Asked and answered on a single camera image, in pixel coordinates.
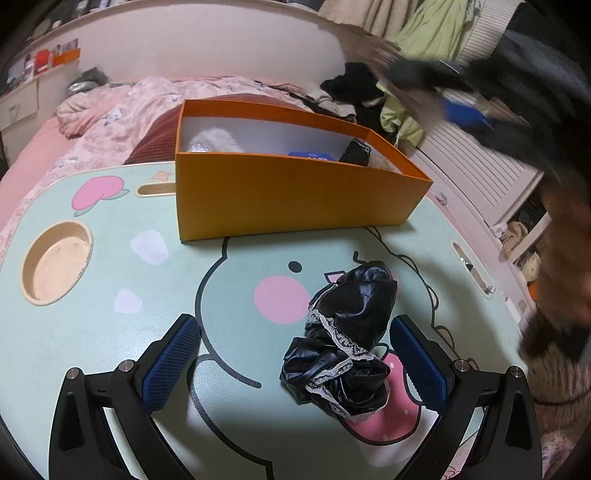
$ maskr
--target brown sweater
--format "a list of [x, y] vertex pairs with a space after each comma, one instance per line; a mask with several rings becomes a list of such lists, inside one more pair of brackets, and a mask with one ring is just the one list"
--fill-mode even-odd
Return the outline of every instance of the brown sweater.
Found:
[[591, 421], [591, 365], [575, 364], [552, 341], [554, 329], [539, 313], [519, 350], [528, 365], [540, 435], [544, 478], [566, 460]]

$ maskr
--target open cardboard box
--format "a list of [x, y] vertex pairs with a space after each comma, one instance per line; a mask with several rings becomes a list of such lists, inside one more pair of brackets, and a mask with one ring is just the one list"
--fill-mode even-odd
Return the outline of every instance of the open cardboard box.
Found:
[[[193, 153], [212, 127], [246, 153]], [[369, 167], [290, 157], [365, 141]], [[176, 144], [176, 199], [182, 241], [406, 221], [432, 181], [373, 131], [316, 113], [230, 100], [185, 100]]]

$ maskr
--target lace trim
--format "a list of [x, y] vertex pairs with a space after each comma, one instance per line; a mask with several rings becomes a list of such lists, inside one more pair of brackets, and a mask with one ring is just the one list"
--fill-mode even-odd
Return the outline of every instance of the lace trim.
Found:
[[308, 382], [308, 384], [306, 385], [306, 390], [310, 393], [315, 393], [316, 395], [319, 395], [322, 398], [324, 398], [329, 403], [331, 411], [336, 415], [351, 421], [365, 421], [368, 418], [370, 418], [371, 415], [379, 412], [380, 410], [383, 410], [384, 407], [388, 405], [388, 400], [390, 399], [390, 385], [387, 381], [385, 381], [384, 384], [386, 385], [386, 401], [384, 402], [384, 405], [382, 405], [375, 411], [369, 413], [361, 413], [359, 415], [351, 415], [345, 408], [341, 407], [324, 385], [320, 385], [319, 387], [312, 387], [310, 385], [310, 382]]
[[320, 295], [316, 299], [316, 301], [314, 302], [313, 305], [310, 305], [310, 307], [308, 307], [308, 319], [306, 320], [306, 328], [308, 328], [310, 325], [318, 325], [319, 323], [321, 323], [320, 317], [317, 315], [317, 314], [319, 314], [319, 312], [318, 312], [318, 310], [316, 310], [316, 305], [318, 305], [318, 302], [320, 300], [322, 300], [322, 298], [324, 298], [324, 296], [328, 292], [335, 289], [336, 287], [338, 287], [337, 284], [332, 285], [330, 288], [328, 288], [322, 295]]
[[328, 380], [332, 380], [334, 378], [340, 377], [342, 374], [348, 372], [353, 368], [353, 361], [348, 358], [343, 360], [341, 363], [336, 364], [333, 368], [328, 370], [323, 370], [322, 372], [318, 372], [315, 376], [308, 380], [308, 385], [311, 387], [319, 387], [323, 383], [328, 382]]
[[335, 319], [325, 317], [318, 310], [311, 310], [308, 319], [312, 324], [319, 321], [329, 333], [330, 338], [332, 338], [337, 348], [345, 352], [349, 358], [353, 360], [373, 360], [375, 358], [374, 354], [368, 352], [365, 348], [342, 333], [336, 326]]

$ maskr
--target metal screw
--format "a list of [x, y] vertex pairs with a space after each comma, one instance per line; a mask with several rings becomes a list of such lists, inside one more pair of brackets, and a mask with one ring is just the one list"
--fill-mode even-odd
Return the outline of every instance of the metal screw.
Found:
[[460, 372], [467, 372], [468, 370], [470, 370], [470, 364], [465, 360], [456, 360], [453, 363], [453, 366], [456, 367], [456, 369]]
[[524, 375], [523, 370], [516, 365], [510, 367], [509, 372], [511, 372], [511, 375], [513, 375], [515, 378], [521, 378]]
[[133, 360], [123, 360], [119, 364], [119, 370], [121, 372], [129, 372], [134, 367], [135, 362]]
[[70, 368], [67, 372], [66, 372], [66, 378], [68, 378], [69, 380], [74, 380], [78, 374], [80, 373], [80, 369], [73, 367]]

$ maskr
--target blue object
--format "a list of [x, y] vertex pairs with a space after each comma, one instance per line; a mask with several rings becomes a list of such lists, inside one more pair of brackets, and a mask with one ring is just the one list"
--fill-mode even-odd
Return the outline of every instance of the blue object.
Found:
[[451, 102], [441, 98], [441, 105], [447, 121], [456, 124], [459, 127], [476, 127], [481, 125], [490, 125], [488, 117], [478, 108], [462, 103]]
[[421, 342], [400, 317], [392, 319], [390, 345], [413, 382], [424, 405], [429, 410], [441, 413], [451, 393], [447, 381]]
[[197, 320], [193, 316], [187, 316], [144, 377], [142, 406], [145, 411], [151, 413], [164, 407], [200, 339]]
[[334, 161], [334, 158], [326, 153], [314, 153], [314, 152], [289, 152], [290, 157], [303, 157], [303, 158], [315, 158], [316, 160], [330, 160]]

